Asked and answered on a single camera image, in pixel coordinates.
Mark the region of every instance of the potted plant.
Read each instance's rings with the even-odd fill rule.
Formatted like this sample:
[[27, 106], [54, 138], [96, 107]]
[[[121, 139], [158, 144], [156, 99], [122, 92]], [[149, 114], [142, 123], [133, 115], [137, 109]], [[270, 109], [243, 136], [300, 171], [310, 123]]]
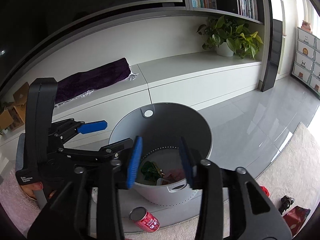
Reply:
[[258, 32], [251, 33], [248, 24], [244, 20], [208, 18], [209, 25], [199, 26], [197, 33], [204, 39], [203, 49], [217, 46], [217, 54], [225, 57], [233, 56], [233, 53], [240, 58], [248, 54], [255, 58], [259, 51], [260, 44], [263, 44]]

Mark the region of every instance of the gray trash bin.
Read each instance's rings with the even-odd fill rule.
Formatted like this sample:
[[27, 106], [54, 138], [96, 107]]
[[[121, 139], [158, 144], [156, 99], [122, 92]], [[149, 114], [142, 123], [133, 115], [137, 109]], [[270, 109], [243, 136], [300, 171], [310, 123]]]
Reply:
[[209, 158], [212, 134], [207, 121], [194, 109], [175, 103], [157, 103], [138, 108], [127, 114], [114, 128], [109, 143], [126, 138], [143, 138], [143, 152], [134, 189], [157, 205], [173, 207], [192, 199], [197, 190], [187, 185], [186, 179], [151, 186], [144, 180], [140, 168], [145, 161], [154, 161], [164, 173], [182, 168], [179, 139], [184, 137], [188, 147]]

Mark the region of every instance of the metal screw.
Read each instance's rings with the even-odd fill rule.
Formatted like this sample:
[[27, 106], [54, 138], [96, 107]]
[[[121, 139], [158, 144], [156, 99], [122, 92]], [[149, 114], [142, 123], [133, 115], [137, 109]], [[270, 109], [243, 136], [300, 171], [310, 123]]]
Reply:
[[113, 159], [113, 160], [110, 161], [110, 164], [111, 164], [112, 166], [121, 165], [121, 160], [119, 160], [119, 159]]
[[203, 166], [209, 166], [209, 165], [211, 165], [211, 162], [210, 162], [209, 160], [207, 160], [207, 159], [201, 160], [200, 163], [201, 163], [201, 165], [203, 165]]
[[246, 174], [247, 170], [244, 167], [238, 167], [236, 168], [236, 172], [238, 172], [239, 174]]
[[76, 167], [76, 168], [75, 168], [75, 173], [77, 173], [77, 174], [84, 173], [84, 168], [82, 168], [82, 167]]

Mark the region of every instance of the tin can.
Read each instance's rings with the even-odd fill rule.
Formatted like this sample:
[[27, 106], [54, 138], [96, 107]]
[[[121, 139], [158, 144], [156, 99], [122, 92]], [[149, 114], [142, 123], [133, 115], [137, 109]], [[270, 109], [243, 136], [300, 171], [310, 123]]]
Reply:
[[129, 219], [132, 220], [142, 230], [152, 233], [159, 229], [159, 221], [149, 213], [144, 207], [137, 207], [129, 214]]

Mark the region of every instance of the white curtain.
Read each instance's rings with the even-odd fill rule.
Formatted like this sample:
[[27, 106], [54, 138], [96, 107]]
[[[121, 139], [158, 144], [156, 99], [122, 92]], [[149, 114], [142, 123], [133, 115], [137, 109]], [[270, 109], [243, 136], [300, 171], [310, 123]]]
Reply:
[[311, 24], [313, 35], [320, 38], [320, 17], [310, 0], [297, 0], [298, 27], [301, 27], [302, 20]]

